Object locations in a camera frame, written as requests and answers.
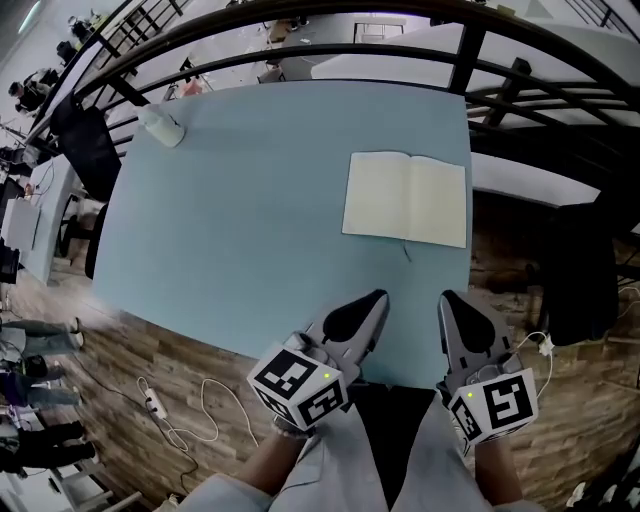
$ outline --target white cable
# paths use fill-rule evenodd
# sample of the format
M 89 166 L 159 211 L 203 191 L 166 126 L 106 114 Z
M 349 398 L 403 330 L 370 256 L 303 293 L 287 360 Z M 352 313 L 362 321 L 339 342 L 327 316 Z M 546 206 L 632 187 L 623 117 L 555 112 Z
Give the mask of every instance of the white cable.
M 149 389 L 149 383 L 147 382 L 147 379 L 145 379 L 144 377 L 138 377 L 138 381 L 137 381 L 137 385 L 138 385 L 138 390 L 140 391 L 140 394 L 142 394 L 142 396 L 145 398 L 145 400 L 147 399 L 147 395 L 145 395 L 144 391 L 142 390 L 142 387 L 140 386 L 140 383 L 144 382 L 144 385 L 146 386 L 146 389 Z M 207 410 L 204 407 L 204 388 L 207 382 L 213 382 L 215 384 L 218 384 L 219 386 L 222 386 L 224 389 L 226 389 L 231 396 L 234 398 L 234 400 L 238 403 L 238 405 L 240 406 L 240 409 L 242 410 L 242 413 L 244 414 L 245 419 L 247 420 L 247 427 L 249 429 L 249 434 L 251 435 L 251 439 L 253 439 L 253 442 L 255 443 L 256 446 L 258 446 L 258 440 L 256 439 L 256 436 L 253 434 L 253 430 L 251 428 L 251 421 L 249 420 L 249 415 L 247 414 L 247 411 L 245 410 L 244 406 L 242 405 L 242 402 L 240 402 L 240 399 L 236 396 L 236 394 L 231 391 L 231 389 L 229 389 L 227 386 L 225 386 L 222 382 L 217 381 L 215 379 L 204 379 L 202 381 L 202 386 L 200 387 L 200 407 L 202 408 L 202 412 L 205 414 L 205 416 L 207 418 L 209 418 L 209 420 L 211 421 L 211 423 L 213 423 L 213 426 L 216 429 L 216 435 L 212 438 L 212 439 L 205 439 L 204 437 L 200 437 L 199 435 L 195 434 L 194 432 L 192 432 L 191 430 L 187 430 L 184 428 L 174 428 L 173 425 L 171 425 L 171 423 L 167 420 L 167 419 L 162 419 L 162 421 L 164 421 L 167 426 L 169 427 L 169 429 L 167 430 L 167 437 L 169 439 L 169 441 L 171 442 L 171 444 L 173 446 L 175 446 L 178 450 L 182 451 L 182 452 L 188 452 L 189 451 L 189 446 L 187 445 L 187 443 L 185 442 L 184 439 L 182 439 L 182 437 L 180 437 L 180 434 L 178 434 L 178 432 L 185 432 L 187 434 L 191 434 L 193 437 L 195 437 L 196 439 L 204 442 L 204 443 L 213 443 L 215 441 L 218 440 L 218 436 L 220 435 L 220 428 L 218 427 L 218 424 L 216 423 L 216 420 L 214 420 L 211 415 L 207 412 Z M 179 446 L 178 443 L 176 443 L 176 441 L 174 440 L 174 436 L 175 438 L 177 438 L 177 440 L 182 444 L 182 446 Z
M 542 336 L 544 336 L 544 340 L 543 340 L 543 342 L 544 342 L 544 341 L 546 341 L 546 339 L 547 339 L 547 334 L 546 334 L 546 333 L 544 333 L 544 332 L 542 332 L 542 331 L 534 331 L 534 332 L 529 333 L 529 334 L 527 335 L 527 337 L 526 337 L 525 339 L 523 339 L 523 340 L 518 344 L 518 346 L 517 346 L 516 348 L 514 348 L 513 350 L 514 350 L 514 351 L 518 350 L 522 345 L 524 345 L 527 341 L 529 341 L 529 339 L 531 338 L 531 336 L 533 336 L 534 334 L 542 334 Z
M 618 292 L 618 295 L 620 295 L 625 290 L 633 290 L 638 295 L 640 295 L 640 290 L 638 290 L 635 286 L 625 286 L 622 290 L 620 290 Z M 631 304 L 629 304 L 627 306 L 627 309 L 624 310 L 624 313 L 622 313 L 618 318 L 622 318 L 624 315 L 626 315 L 629 312 L 629 310 L 633 307 L 634 304 L 640 304 L 640 300 L 636 300 L 636 301 L 632 302 Z
M 549 382 L 551 382 L 551 374 L 552 373 L 553 373 L 553 352 L 551 352 L 549 354 L 549 376 L 547 377 L 547 382 L 545 382 L 544 386 L 542 386 L 540 391 L 538 391 L 538 394 L 536 395 L 536 398 L 540 398 L 540 395 L 542 395 L 542 392 L 549 385 Z

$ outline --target black railing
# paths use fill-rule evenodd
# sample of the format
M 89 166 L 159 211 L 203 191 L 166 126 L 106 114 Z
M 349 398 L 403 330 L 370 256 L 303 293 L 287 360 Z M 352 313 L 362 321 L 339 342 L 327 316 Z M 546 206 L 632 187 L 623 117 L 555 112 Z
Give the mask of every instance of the black railing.
M 221 32 L 299 15 L 352 12 L 394 12 L 437 18 L 462 24 L 464 30 L 457 52 L 389 44 L 310 44 L 227 57 L 171 74 L 138 89 L 122 78 L 155 57 Z M 534 76 L 544 76 L 544 70 L 532 73 L 528 63 L 521 59 L 516 59 L 512 67 L 481 60 L 478 58 L 479 50 L 487 32 L 541 50 L 581 71 L 593 82 L 553 83 Z M 464 96 L 469 105 L 473 151 L 536 164 L 601 190 L 617 190 L 622 181 L 636 179 L 633 158 L 624 148 L 603 140 L 599 131 L 567 124 L 545 113 L 572 108 L 593 116 L 598 123 L 596 126 L 611 130 L 626 129 L 624 123 L 610 112 L 640 112 L 638 89 L 565 39 L 526 21 L 462 0 L 254 0 L 196 18 L 150 39 L 88 77 L 75 90 L 75 94 L 79 100 L 83 100 L 110 85 L 122 98 L 101 107 L 108 112 L 125 102 L 144 105 L 148 103 L 145 94 L 211 71 L 254 62 L 344 54 L 393 56 L 452 64 L 448 87 L 404 85 L 441 89 Z M 503 77 L 504 83 L 491 89 L 468 91 L 474 70 Z M 576 93 L 575 89 L 583 89 L 584 92 Z M 526 96 L 529 91 L 533 91 L 533 96 Z M 615 106 L 606 103 L 609 98 L 615 100 Z M 535 127 L 505 127 L 502 118 L 506 114 L 526 119 Z M 482 122 L 475 120 L 479 117 L 484 118 Z M 130 117 L 110 128 L 119 128 L 135 120 L 135 117 Z M 28 140 L 32 141 L 45 132 L 48 122 L 48 119 L 43 119 L 34 127 Z M 130 140 L 130 137 L 122 137 L 115 142 L 122 145 Z M 509 152 L 509 148 L 517 148 L 517 151 Z
M 587 25 L 608 28 L 620 34 L 640 38 L 629 25 L 604 0 L 565 0 Z
M 100 59 L 101 54 L 103 52 L 106 52 L 108 56 L 98 66 L 98 69 L 102 69 L 112 58 L 121 57 L 121 53 L 122 53 L 121 47 L 125 41 L 129 40 L 131 42 L 131 47 L 133 47 L 140 44 L 140 41 L 148 41 L 149 36 L 147 35 L 147 32 L 149 32 L 150 30 L 154 30 L 155 31 L 154 34 L 161 32 L 162 29 L 172 20 L 172 17 L 169 17 L 160 26 L 157 25 L 156 21 L 160 19 L 162 15 L 165 14 L 168 8 L 173 8 L 176 14 L 182 16 L 183 14 L 182 7 L 184 6 L 184 4 L 186 4 L 188 0 L 185 0 L 182 5 L 178 5 L 176 0 L 168 0 L 168 5 L 165 7 L 165 9 L 162 10 L 162 12 L 157 13 L 155 18 L 152 18 L 150 16 L 150 11 L 152 11 L 155 7 L 157 7 L 157 5 L 162 2 L 162 0 L 158 0 L 152 9 L 149 9 L 147 11 L 144 9 L 144 6 L 147 2 L 150 2 L 150 1 L 151 0 L 140 0 L 139 3 L 133 9 L 131 9 L 131 11 L 126 16 L 118 22 L 118 25 L 116 26 L 114 32 L 109 36 L 108 39 L 104 37 L 103 35 L 104 32 L 112 28 L 112 24 L 114 20 L 122 13 L 122 11 L 124 11 L 127 7 L 131 5 L 133 0 L 124 0 L 107 17 L 107 19 L 104 20 L 98 28 L 96 28 L 96 30 L 91 34 L 89 39 L 82 45 L 82 48 L 78 50 L 78 53 L 74 56 L 74 58 L 69 62 L 69 64 L 67 64 L 67 66 L 64 68 L 64 71 L 60 74 L 60 78 L 51 88 L 51 91 L 47 95 L 47 98 L 45 99 L 44 103 L 40 107 L 40 110 L 38 111 L 38 114 L 35 117 L 34 126 L 37 126 L 37 124 L 40 121 L 42 121 L 42 119 L 46 116 L 47 110 L 49 109 L 51 102 L 56 97 L 58 91 L 64 84 L 65 80 L 67 79 L 71 71 L 74 69 L 74 67 L 81 60 L 82 56 L 87 52 L 87 50 L 89 50 L 95 44 L 101 44 L 103 46 L 103 50 L 99 52 L 93 58 L 91 64 L 87 66 L 87 69 L 91 69 L 94 63 Z M 140 25 L 142 24 L 143 21 L 146 21 L 147 26 L 144 28 L 140 28 Z M 131 36 L 131 30 L 134 30 L 134 28 L 127 30 L 126 28 L 127 26 L 135 27 L 135 30 L 137 30 L 136 38 Z M 120 36 L 122 36 L 122 39 L 116 43 L 114 39 L 117 39 Z M 104 92 L 104 89 L 98 93 L 94 104 L 99 101 L 100 96 L 102 95 L 103 92 Z

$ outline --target open notebook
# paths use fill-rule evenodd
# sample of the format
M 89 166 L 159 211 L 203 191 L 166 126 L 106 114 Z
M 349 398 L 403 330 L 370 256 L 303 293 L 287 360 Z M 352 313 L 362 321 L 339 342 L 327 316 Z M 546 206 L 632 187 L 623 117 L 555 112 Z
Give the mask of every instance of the open notebook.
M 404 153 L 353 153 L 342 232 L 466 247 L 464 167 Z

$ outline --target white marker cube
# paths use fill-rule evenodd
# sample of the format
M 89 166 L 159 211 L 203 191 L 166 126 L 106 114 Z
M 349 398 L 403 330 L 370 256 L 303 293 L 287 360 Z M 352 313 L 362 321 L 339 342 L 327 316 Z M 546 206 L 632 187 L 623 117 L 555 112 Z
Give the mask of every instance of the white marker cube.
M 531 368 L 463 386 L 449 402 L 469 444 L 506 436 L 538 417 Z
M 347 402 L 340 370 L 283 345 L 272 346 L 247 380 L 265 406 L 301 430 Z

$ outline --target gray pants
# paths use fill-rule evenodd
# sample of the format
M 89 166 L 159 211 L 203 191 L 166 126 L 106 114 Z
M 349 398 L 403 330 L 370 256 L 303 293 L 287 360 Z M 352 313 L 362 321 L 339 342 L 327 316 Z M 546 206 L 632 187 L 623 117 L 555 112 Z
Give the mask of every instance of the gray pants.
M 79 405 L 80 395 L 66 389 L 34 388 L 35 384 L 57 380 L 64 375 L 63 368 L 52 368 L 44 377 L 27 377 L 20 375 L 17 381 L 17 392 L 31 407 L 48 409 L 56 405 Z
M 48 324 L 37 320 L 7 322 L 3 327 L 23 329 L 27 335 L 23 357 L 70 354 L 78 350 L 73 335 L 64 324 Z

